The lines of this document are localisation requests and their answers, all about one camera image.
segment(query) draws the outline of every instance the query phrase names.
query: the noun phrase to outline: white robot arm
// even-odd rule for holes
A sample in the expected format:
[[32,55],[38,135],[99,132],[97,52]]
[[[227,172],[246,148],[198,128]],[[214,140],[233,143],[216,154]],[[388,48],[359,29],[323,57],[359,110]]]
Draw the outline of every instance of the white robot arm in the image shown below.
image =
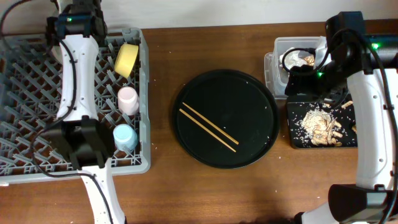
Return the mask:
[[[398,83],[398,73],[394,68],[386,69],[388,83]],[[374,190],[383,185],[392,190],[395,148],[392,124],[387,111],[386,97],[380,69],[373,75],[357,72],[347,79],[348,89],[354,101],[355,120],[358,135],[358,170],[356,186]],[[398,89],[391,88],[394,105],[398,105]],[[305,212],[302,224],[339,224],[331,214],[329,203]]]
[[[100,1],[66,0],[57,4],[59,16],[50,20],[52,23],[48,24],[47,33],[63,42],[60,44],[62,98],[57,113],[58,119],[63,118],[63,124],[49,130],[47,136],[79,174],[89,174],[96,179],[99,186],[90,177],[81,176],[95,223],[125,224],[127,220],[119,205],[111,174],[113,135],[99,124],[94,99],[98,42],[103,41],[106,35]],[[95,143],[101,144],[101,138],[107,139],[102,151],[97,150]]]
[[325,96],[331,89],[341,88],[346,83],[354,101],[358,171],[355,185],[332,185],[328,203],[297,214],[295,224],[384,223],[394,220],[398,212],[393,209],[398,178],[395,167],[398,137],[395,118],[398,111],[394,109],[394,105],[398,105],[398,37],[365,36],[360,12],[341,12],[329,19],[325,28],[328,51],[316,55],[315,61],[319,63],[328,58],[328,54],[331,61],[324,65],[324,60],[313,74],[304,74],[301,81],[311,79],[318,71],[324,73],[318,77],[318,86],[305,90],[318,96]]

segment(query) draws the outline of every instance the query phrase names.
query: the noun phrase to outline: brown table surface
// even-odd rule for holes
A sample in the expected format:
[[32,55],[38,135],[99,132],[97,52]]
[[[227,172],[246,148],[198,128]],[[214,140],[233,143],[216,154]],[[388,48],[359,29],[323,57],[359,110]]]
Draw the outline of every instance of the brown table surface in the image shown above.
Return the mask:
[[[397,32],[398,20],[369,21],[371,33]],[[264,55],[277,37],[324,35],[323,23],[147,29],[152,167],[114,178],[128,223],[249,223],[293,217],[327,201],[331,184],[355,183],[357,149],[296,150],[289,144],[284,101],[272,149],[234,170],[208,167],[177,142],[170,108],[184,83],[231,68],[264,83]],[[81,180],[0,189],[0,223],[93,223]]]

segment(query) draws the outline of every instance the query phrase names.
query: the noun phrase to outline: cable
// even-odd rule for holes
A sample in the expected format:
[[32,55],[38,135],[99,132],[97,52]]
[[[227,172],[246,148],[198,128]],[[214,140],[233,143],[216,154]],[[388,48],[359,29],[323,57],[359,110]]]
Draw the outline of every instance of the cable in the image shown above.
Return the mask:
[[8,7],[8,9],[6,9],[6,11],[4,11],[4,14],[1,16],[1,21],[0,21],[0,39],[3,41],[4,46],[6,46],[7,50],[13,51],[14,53],[17,53],[14,49],[11,48],[11,46],[8,44],[2,30],[4,27],[4,21],[6,20],[6,17],[8,16],[8,14],[17,6],[24,4],[26,2],[29,2],[31,0],[21,0],[18,2],[15,2],[14,4],[12,4],[10,7]]
[[[373,48],[369,45],[368,46],[369,50],[371,51],[371,53],[373,54],[373,57],[376,59],[377,64],[382,67],[382,62],[380,57],[376,53]],[[392,200],[390,201],[390,203],[388,204],[387,207],[387,212],[384,213],[384,216],[382,218],[382,220],[380,221],[380,224],[384,224],[387,219],[390,217],[390,214],[392,212],[392,209],[394,208],[394,205],[396,204],[397,201],[397,197],[398,197],[398,151],[397,151],[397,147],[398,147],[398,128],[397,128],[397,121],[396,121],[396,117],[394,115],[393,109],[394,106],[392,105],[391,102],[391,96],[389,93],[389,87],[388,87],[388,82],[387,82],[387,75],[386,75],[386,71],[384,70],[384,68],[381,70],[381,74],[382,74],[382,79],[383,79],[383,85],[384,85],[384,94],[386,96],[386,101],[387,101],[387,110],[391,119],[391,124],[392,124],[392,130],[394,132],[394,137],[395,137],[395,146],[396,146],[396,154],[395,154],[395,170],[394,170],[394,184],[393,184],[393,193],[392,193]]]
[[73,5],[73,4],[67,5],[67,6],[63,9],[62,13],[67,13],[67,12],[69,12],[70,9],[72,8],[72,5]]
[[72,64],[72,70],[73,70],[73,96],[72,96],[72,102],[71,105],[68,107],[68,111],[58,120],[54,121],[53,123],[50,123],[49,125],[47,125],[44,129],[42,129],[41,131],[39,131],[31,140],[30,144],[29,144],[29,152],[32,154],[32,163],[33,165],[35,165],[36,169],[41,171],[41,173],[43,173],[44,175],[46,175],[47,177],[52,177],[52,178],[62,178],[62,177],[89,177],[94,184],[96,185],[99,193],[101,194],[104,203],[105,203],[105,207],[106,210],[108,212],[108,217],[109,217],[109,221],[111,224],[113,224],[113,219],[112,219],[112,214],[111,214],[111,209],[109,207],[108,201],[103,193],[103,191],[101,190],[101,187],[98,183],[98,181],[95,179],[94,175],[91,174],[80,174],[80,173],[74,173],[74,174],[62,174],[62,175],[54,175],[54,174],[49,174],[47,171],[42,170],[41,167],[36,163],[35,160],[35,154],[34,154],[34,143],[35,140],[44,132],[48,131],[49,129],[53,128],[54,126],[58,125],[60,122],[62,122],[66,117],[68,117],[70,115],[70,113],[74,110],[73,105],[75,105],[76,102],[76,81],[77,81],[77,74],[76,74],[76,62],[73,59],[73,55],[70,52],[69,48],[67,47],[67,45],[64,43],[63,40],[59,39],[60,44],[63,45],[63,47],[65,48],[65,50],[67,51],[69,57],[70,57],[70,63]]
[[336,109],[337,107],[339,107],[344,102],[344,100],[346,99],[347,96],[348,96],[348,90],[346,88],[344,88],[343,92],[341,93],[340,99],[336,103],[334,103],[331,107],[329,107],[329,108],[324,107],[323,110],[331,111],[331,110]]
[[290,69],[288,69],[286,67],[285,58],[286,58],[286,56],[288,56],[288,54],[290,54],[290,53],[292,53],[294,51],[297,51],[297,50],[302,50],[302,51],[308,52],[310,54],[314,54],[315,53],[315,49],[313,49],[313,48],[306,48],[306,49],[305,48],[294,48],[294,49],[290,49],[290,50],[286,51],[284,56],[282,57],[282,66],[283,66],[284,70],[286,70],[286,72],[288,72],[289,74],[292,74],[292,75],[295,75],[295,76],[302,76],[302,77],[303,76],[314,75],[319,69],[322,68],[323,64],[326,62],[326,60],[327,60],[327,58],[329,56],[329,53],[330,53],[329,49],[327,49],[326,50],[326,54],[325,54],[322,62],[314,70],[312,70],[310,72],[293,72],[293,71],[291,71]]
[[[24,3],[26,3],[26,2],[29,2],[29,1],[31,1],[31,0],[21,0],[21,1],[15,2],[14,4],[12,4],[10,7],[8,7],[8,8],[4,11],[3,15],[1,16],[1,20],[0,20],[0,40],[2,40],[4,46],[6,47],[6,50],[10,50],[11,52],[15,53],[16,55],[23,55],[23,56],[25,56],[25,57],[26,57],[26,54],[25,54],[22,50],[20,50],[19,52],[17,52],[15,49],[11,48],[11,46],[8,44],[8,41],[6,40],[6,37],[5,37],[4,33],[3,33],[3,28],[4,28],[4,21],[6,20],[8,14],[9,14],[15,7],[17,7],[17,6],[21,5],[21,4],[24,4]],[[42,56],[44,57],[44,56],[49,55],[49,54],[50,54],[50,51],[51,51],[51,49],[52,49],[52,47],[53,47],[53,44],[50,45],[49,48],[47,48],[47,50],[45,51],[45,53],[43,53]]]

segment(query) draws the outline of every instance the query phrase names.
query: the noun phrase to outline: chopsticks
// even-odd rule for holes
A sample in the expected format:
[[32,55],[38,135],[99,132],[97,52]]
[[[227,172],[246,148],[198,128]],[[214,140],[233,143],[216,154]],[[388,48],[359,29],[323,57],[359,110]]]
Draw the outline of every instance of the chopsticks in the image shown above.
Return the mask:
[[188,109],[192,110],[195,114],[197,114],[201,119],[204,119],[208,124],[212,125],[213,128],[215,128],[217,131],[219,131],[221,134],[224,134],[225,137],[227,137],[229,140],[234,142],[235,144],[239,144],[237,140],[229,136],[229,134],[225,133],[223,130],[221,130],[219,127],[217,127],[215,124],[213,124],[211,121],[209,121],[207,118],[205,118],[203,115],[201,115],[199,112],[195,111],[192,107],[188,106],[186,103],[182,103],[184,106],[186,106]]
[[215,133],[212,133],[209,129],[204,127],[199,121],[197,121],[195,118],[192,118],[187,112],[185,112],[183,109],[180,108],[180,112],[183,113],[185,116],[187,116],[189,119],[191,119],[193,122],[195,122],[199,127],[203,128],[207,133],[211,134],[215,139],[219,140],[219,142],[223,143],[226,147],[228,147],[230,150],[233,152],[236,152],[235,149],[233,149],[229,144],[226,144],[222,139],[220,139]]

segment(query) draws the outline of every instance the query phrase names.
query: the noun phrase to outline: light blue cup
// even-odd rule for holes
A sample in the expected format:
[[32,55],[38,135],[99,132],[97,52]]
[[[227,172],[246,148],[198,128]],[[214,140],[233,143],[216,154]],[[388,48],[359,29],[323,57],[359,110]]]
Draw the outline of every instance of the light blue cup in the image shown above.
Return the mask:
[[127,124],[120,124],[113,130],[114,143],[120,151],[132,152],[137,144],[137,133]]

